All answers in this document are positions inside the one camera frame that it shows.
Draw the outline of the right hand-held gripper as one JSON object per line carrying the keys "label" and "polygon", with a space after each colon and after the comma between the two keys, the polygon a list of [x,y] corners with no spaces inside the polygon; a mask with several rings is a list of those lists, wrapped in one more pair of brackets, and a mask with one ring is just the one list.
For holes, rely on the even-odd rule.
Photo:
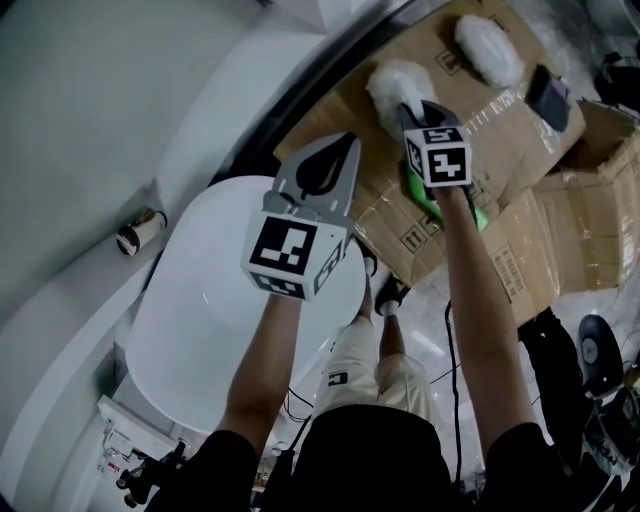
{"label": "right hand-held gripper", "polygon": [[426,128],[421,128],[409,106],[401,103],[398,107],[407,157],[408,187],[420,206],[441,219],[433,190],[461,187],[469,193],[472,149],[453,112],[433,101],[422,100],[421,105]]}

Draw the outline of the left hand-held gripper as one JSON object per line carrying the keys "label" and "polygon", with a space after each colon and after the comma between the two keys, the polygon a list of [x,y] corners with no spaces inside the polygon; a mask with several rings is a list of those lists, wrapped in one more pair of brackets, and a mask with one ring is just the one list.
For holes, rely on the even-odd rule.
{"label": "left hand-held gripper", "polygon": [[360,156],[360,140],[345,132],[282,164],[281,192],[260,193],[249,216],[241,268],[254,287],[302,301],[324,289],[348,258]]}

